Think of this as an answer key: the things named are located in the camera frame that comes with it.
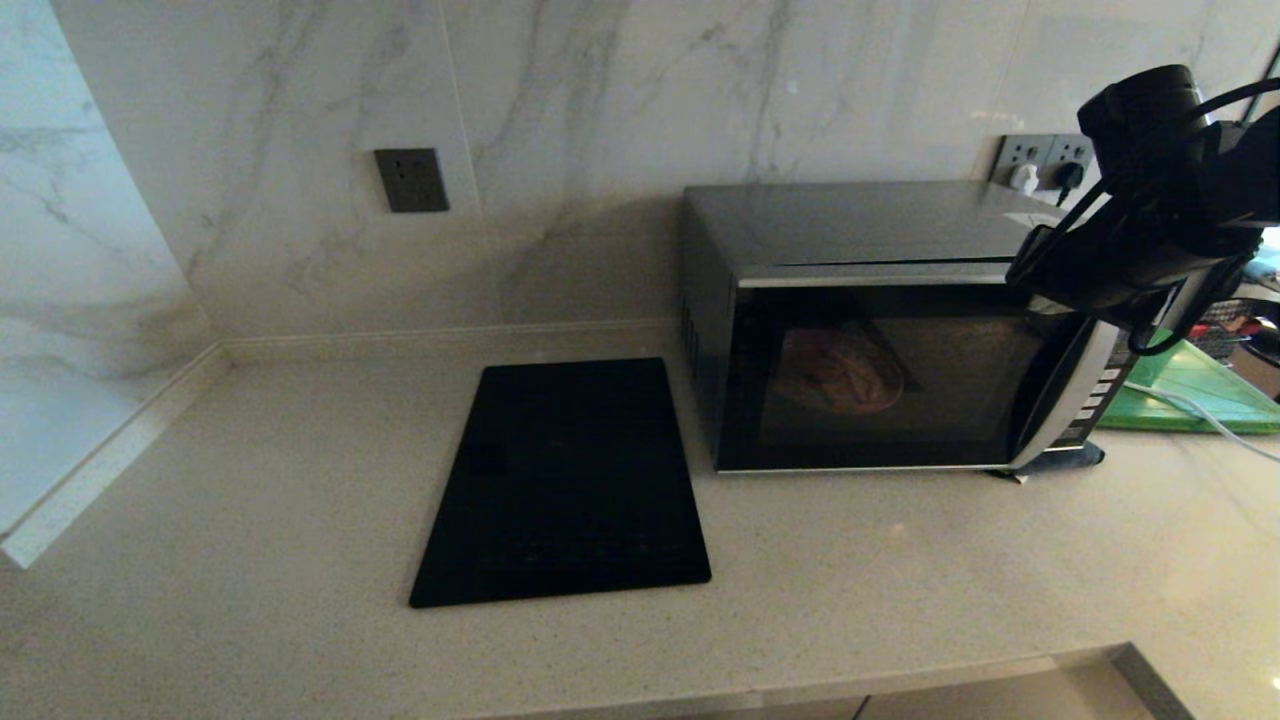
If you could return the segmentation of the grey double wall socket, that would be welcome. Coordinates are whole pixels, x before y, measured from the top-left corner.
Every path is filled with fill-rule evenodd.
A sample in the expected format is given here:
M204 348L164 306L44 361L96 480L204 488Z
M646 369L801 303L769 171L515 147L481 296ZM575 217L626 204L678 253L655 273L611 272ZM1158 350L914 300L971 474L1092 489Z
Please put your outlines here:
M1068 168L1079 165L1087 174L1094 164L1094 149L1084 135L1005 135L998 141L988 181L1020 190L1029 172L1014 179L1023 167L1034 167L1036 192L1060 192Z

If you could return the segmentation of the dark single wall socket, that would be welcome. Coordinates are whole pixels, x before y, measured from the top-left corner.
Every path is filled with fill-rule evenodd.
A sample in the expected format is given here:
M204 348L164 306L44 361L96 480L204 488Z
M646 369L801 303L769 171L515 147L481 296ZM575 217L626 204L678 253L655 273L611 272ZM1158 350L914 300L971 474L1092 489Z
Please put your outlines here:
M378 149L372 155L392 213L433 214L451 210L435 149Z

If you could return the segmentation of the black glass induction cooktop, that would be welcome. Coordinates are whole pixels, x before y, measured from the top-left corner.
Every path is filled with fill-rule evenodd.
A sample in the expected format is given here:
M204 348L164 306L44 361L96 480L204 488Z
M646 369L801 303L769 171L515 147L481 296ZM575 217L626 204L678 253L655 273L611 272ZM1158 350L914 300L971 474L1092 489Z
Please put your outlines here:
M710 579L660 357L483 370L412 609Z

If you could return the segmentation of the black rubber pad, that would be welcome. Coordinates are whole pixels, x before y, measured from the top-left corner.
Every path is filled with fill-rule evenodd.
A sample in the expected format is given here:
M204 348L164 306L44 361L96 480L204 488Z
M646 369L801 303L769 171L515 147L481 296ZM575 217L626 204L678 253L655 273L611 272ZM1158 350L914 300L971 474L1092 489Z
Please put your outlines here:
M984 474L1002 480L1025 484L1033 477L1053 474L1060 471L1073 471L1094 468L1103 462L1106 452L1097 445L1087 441L1080 448L1056 448L1046 451L1025 466L1016 469L989 469Z

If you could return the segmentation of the purple plate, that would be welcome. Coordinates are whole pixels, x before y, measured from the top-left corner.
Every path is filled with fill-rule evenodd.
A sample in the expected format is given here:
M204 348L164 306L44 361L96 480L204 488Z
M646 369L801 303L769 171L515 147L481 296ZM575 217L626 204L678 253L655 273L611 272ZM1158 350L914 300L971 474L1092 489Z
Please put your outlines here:
M814 413L884 411L905 393L906 372L861 328L792 328L783 333L769 389Z

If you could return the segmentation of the green cutting board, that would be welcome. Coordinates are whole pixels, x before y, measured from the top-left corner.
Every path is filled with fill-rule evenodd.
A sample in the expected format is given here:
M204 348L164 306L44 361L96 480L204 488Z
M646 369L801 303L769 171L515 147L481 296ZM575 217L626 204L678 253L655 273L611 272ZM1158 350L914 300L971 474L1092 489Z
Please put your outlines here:
M1189 398L1239 436L1280 434L1280 404L1185 341L1166 354L1138 359L1126 382ZM1213 427L1185 402L1172 405L1129 387L1119 389L1098 427L1215 433Z

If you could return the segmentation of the silver microwave oven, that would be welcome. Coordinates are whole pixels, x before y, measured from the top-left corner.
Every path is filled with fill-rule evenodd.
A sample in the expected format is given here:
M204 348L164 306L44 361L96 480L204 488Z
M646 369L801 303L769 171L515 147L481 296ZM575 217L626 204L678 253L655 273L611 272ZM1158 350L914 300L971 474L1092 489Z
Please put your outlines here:
M1057 208L983 181L686 188L678 218L680 314L712 466L712 383L699 372L719 363L704 361L701 341L718 345L726 337L722 309L732 277L787 266L840 273L877 264L993 263L1005 278L1034 229L1009 220L1004 214L1011 211L1062 218ZM1098 410L1091 433L1132 369L1117 332L1100 392L1089 400Z

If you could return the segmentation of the dark glass microwave door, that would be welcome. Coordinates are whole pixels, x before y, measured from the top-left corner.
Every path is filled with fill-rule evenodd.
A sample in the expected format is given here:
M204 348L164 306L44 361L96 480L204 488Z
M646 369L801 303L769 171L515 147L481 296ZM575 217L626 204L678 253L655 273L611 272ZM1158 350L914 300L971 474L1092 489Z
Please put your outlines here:
M701 341L710 446L722 473L1016 469L1078 448L1117 328L1011 287L993 263L787 266L732 277L726 337ZM783 333L855 325L908 386L881 413L799 407L769 389Z

